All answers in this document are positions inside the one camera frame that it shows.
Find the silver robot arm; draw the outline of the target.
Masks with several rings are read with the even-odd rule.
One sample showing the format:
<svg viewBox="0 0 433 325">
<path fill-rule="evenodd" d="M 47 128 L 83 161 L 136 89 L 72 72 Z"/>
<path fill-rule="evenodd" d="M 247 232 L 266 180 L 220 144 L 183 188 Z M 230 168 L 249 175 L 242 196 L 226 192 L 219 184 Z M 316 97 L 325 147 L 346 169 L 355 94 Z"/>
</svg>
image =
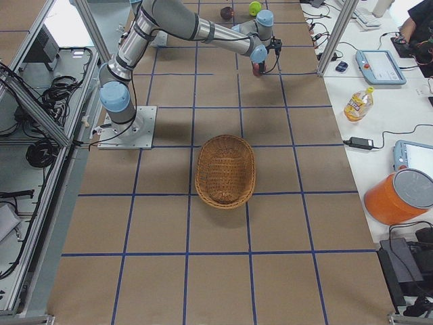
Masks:
<svg viewBox="0 0 433 325">
<path fill-rule="evenodd" d="M 135 20 L 116 54 L 99 71 L 99 99 L 116 137 L 135 135 L 143 126 L 133 104 L 129 83 L 148 45 L 160 31 L 184 41 L 213 44 L 250 58 L 257 75 L 266 73 L 271 50 L 280 53 L 282 42 L 273 36 L 273 12 L 261 10 L 255 19 L 227 28 L 203 19 L 182 1 L 141 1 Z"/>
</svg>

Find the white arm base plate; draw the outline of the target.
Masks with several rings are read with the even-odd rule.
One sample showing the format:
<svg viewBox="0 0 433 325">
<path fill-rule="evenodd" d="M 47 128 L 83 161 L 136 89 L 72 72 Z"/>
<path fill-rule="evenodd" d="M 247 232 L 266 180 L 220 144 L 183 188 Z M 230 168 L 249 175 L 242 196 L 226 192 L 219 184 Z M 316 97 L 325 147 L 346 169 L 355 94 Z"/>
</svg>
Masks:
<svg viewBox="0 0 433 325">
<path fill-rule="evenodd" d="M 104 123 L 110 124 L 99 134 L 97 147 L 101 150 L 135 150 L 152 148 L 157 115 L 156 106 L 138 106 L 133 122 L 119 125 L 106 113 Z"/>
</svg>

